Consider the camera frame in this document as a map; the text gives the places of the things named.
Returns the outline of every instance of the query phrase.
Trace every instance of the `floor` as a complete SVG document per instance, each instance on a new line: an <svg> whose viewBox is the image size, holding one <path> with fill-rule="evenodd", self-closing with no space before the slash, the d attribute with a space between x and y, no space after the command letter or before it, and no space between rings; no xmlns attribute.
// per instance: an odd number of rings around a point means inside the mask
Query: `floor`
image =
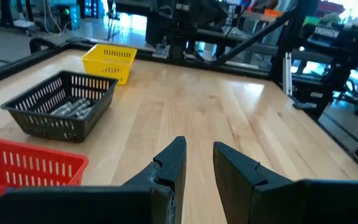
<svg viewBox="0 0 358 224"><path fill-rule="evenodd" d="M145 45L145 17L122 14L121 20L116 21L114 26L116 35L113 40L110 41L139 47ZM107 18L82 20L80 29L74 31L67 30L63 35L58 37L51 37L50 34L44 32L33 33L33 37L48 37L49 40L56 43L62 43L66 39L74 36L106 40L107 35ZM30 39L31 37L19 31L3 29L0 31L0 59L13 62L28 56L30 54ZM1 43L3 42L5 42L4 47L1 47ZM316 70L316 73L319 73L322 67L310 63L305 70ZM327 107L319 122L326 127L335 138L341 141L348 150L353 150L358 145L358 117L353 115L353 105L345 102L334 102Z"/></svg>
<svg viewBox="0 0 358 224"><path fill-rule="evenodd" d="M67 50L0 81L0 104L61 69L84 72L83 54ZM112 103L85 142L29 136L1 109L0 138L83 154L89 159L83 185L121 185L175 137L185 136L182 223L221 224L225 216L214 177L214 141L224 142L291 180L358 179L358 165L291 104L276 84L266 80L136 60L129 82L116 86ZM48 131L56 128L49 124L42 125ZM52 160L47 166L55 170L54 164L61 162ZM23 168L8 171L15 180ZM42 172L41 184L49 184L51 176Z"/></svg>

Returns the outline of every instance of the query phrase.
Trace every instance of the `wooden table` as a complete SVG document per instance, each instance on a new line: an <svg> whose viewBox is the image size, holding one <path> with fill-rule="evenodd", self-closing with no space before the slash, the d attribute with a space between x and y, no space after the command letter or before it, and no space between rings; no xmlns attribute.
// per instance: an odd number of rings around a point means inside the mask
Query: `wooden table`
<svg viewBox="0 0 358 224"><path fill-rule="evenodd" d="M83 72L68 50L0 81L0 105L60 70ZM82 144L24 134L0 109L0 138L84 154L83 185L121 185L176 136L187 140L183 223L225 223L213 172L222 141L292 180L358 179L358 166L274 83L136 60L126 86Z"/></svg>

